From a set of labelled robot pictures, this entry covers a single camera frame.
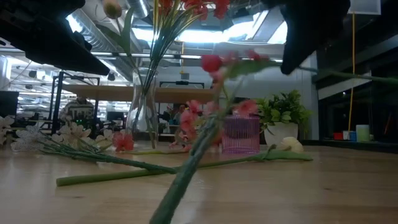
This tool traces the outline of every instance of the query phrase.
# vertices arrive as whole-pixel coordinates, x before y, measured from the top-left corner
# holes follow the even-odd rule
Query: desk
[[[106,101],[131,102],[134,95],[132,86],[89,86],[89,85],[63,85],[66,91],[91,99]],[[156,88],[156,103],[186,103],[198,100],[207,103],[213,100],[214,91],[194,88]]]
[[[396,223],[398,155],[306,146],[313,162],[250,162],[199,170],[174,224]],[[180,165],[185,154],[125,158]],[[226,159],[207,154],[204,161]],[[0,150],[2,224],[146,224],[174,175],[68,187],[57,177],[135,169]]]

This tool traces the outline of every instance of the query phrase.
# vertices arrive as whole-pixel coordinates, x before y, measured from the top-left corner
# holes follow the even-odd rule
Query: green stem
[[[253,156],[248,156],[239,159],[230,159],[227,161],[219,161],[219,162],[210,162],[205,164],[200,164],[198,169],[206,169],[218,166],[224,166],[228,164],[235,164],[240,162],[249,162],[249,161],[261,161],[258,157],[264,155],[266,152],[256,154]],[[278,159],[287,159],[287,160],[302,160],[302,161],[311,161],[312,158],[306,154],[298,154],[295,152],[289,151],[279,151],[273,150],[269,151],[266,154],[266,157],[263,158],[265,161],[273,161]],[[179,171],[182,167],[173,167],[175,170]],[[67,185],[75,185],[75,184],[85,184],[85,183],[93,183],[93,182],[102,182],[108,180],[119,180],[126,178],[134,178],[134,177],[143,177],[149,175],[160,175],[166,174],[166,172],[161,170],[134,170],[127,172],[117,172],[112,174],[96,174],[96,175],[79,175],[73,177],[61,177],[57,179],[57,186],[67,186]]]

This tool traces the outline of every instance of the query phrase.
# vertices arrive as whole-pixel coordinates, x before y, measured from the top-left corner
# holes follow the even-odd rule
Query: shelf
[[[134,88],[131,86],[63,85],[63,89],[87,98],[106,101],[131,101]],[[197,100],[207,103],[213,100],[213,90],[189,88],[157,88],[156,103],[186,103]]]

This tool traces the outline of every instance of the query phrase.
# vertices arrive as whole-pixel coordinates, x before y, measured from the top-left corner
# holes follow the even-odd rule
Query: black object
[[[114,73],[113,73],[113,72],[109,73],[109,75],[108,75],[108,80],[109,80],[109,81],[114,81],[114,80],[115,80],[115,77],[114,77]]]
[[[18,106],[17,91],[0,91],[0,116],[16,116]]]
[[[67,72],[61,71],[58,76],[52,77],[52,90],[51,90],[51,100],[50,100],[50,113],[49,113],[49,119],[52,117],[52,128],[51,128],[51,134],[55,134],[57,132],[58,127],[60,126],[58,122],[58,115],[60,111],[60,103],[61,103],[61,90],[62,90],[62,81],[66,78],[70,78],[72,80],[78,80],[80,82],[86,83],[87,85],[92,85],[86,81],[82,77],[76,76],[76,75],[71,75]],[[95,79],[97,80],[97,85],[100,85],[100,78],[98,77],[86,77],[87,79]],[[53,108],[53,101],[54,101],[54,92],[55,92],[55,81],[58,79],[58,84],[57,84],[57,94],[55,97],[55,106],[54,106],[54,114],[52,114],[52,108]],[[98,113],[98,100],[95,100],[95,105],[94,105],[94,115],[93,115],[93,124],[92,124],[92,133],[95,133],[95,123],[96,123],[96,118],[97,118],[97,113]]]
[[[110,111],[106,113],[106,119],[108,121],[124,121],[124,113]]]
[[[0,37],[37,63],[107,75],[109,68],[90,53],[91,44],[72,32],[66,20],[84,5],[85,0],[1,0]]]
[[[33,70],[29,71],[29,77],[36,78],[37,77],[37,71],[33,71]]]
[[[261,0],[266,6],[280,5],[287,24],[287,37],[280,68],[290,74],[309,55],[335,39],[343,31],[343,19],[351,5],[349,0]]]

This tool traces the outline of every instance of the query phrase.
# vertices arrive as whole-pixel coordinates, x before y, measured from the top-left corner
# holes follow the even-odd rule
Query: cable
[[[355,12],[353,11],[353,74],[355,75]],[[349,100],[348,133],[351,130],[351,115],[353,114],[354,81],[351,87],[351,99]]]
[[[0,90],[2,90],[3,88],[7,87],[8,85],[11,85],[14,81],[16,81],[16,80],[25,72],[25,70],[29,67],[30,63],[32,63],[32,61],[30,61],[30,62],[26,65],[26,67],[23,69],[23,71],[21,71],[21,73],[20,73],[19,75],[17,75],[17,77],[15,77],[15,79],[13,79],[11,82],[9,82],[9,83],[5,84],[4,86],[2,86],[2,87],[0,88]]]

